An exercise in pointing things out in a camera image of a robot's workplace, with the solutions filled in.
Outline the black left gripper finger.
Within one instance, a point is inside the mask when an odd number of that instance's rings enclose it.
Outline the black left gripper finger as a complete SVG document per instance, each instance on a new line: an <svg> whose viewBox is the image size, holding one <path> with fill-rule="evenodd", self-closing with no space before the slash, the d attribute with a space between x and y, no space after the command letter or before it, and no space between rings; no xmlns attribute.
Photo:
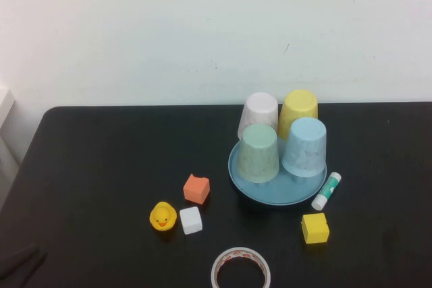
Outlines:
<svg viewBox="0 0 432 288"><path fill-rule="evenodd" d="M11 275L9 280L9 286L13 288L23 288L35 274L35 272L43 265L47 255L41 254L29 259L19 266L14 273Z"/></svg>
<svg viewBox="0 0 432 288"><path fill-rule="evenodd" d="M32 244L26 248L12 252L9 255L2 256L1 273L12 273L19 266L23 265L23 263L31 259L38 251L39 247Z"/></svg>

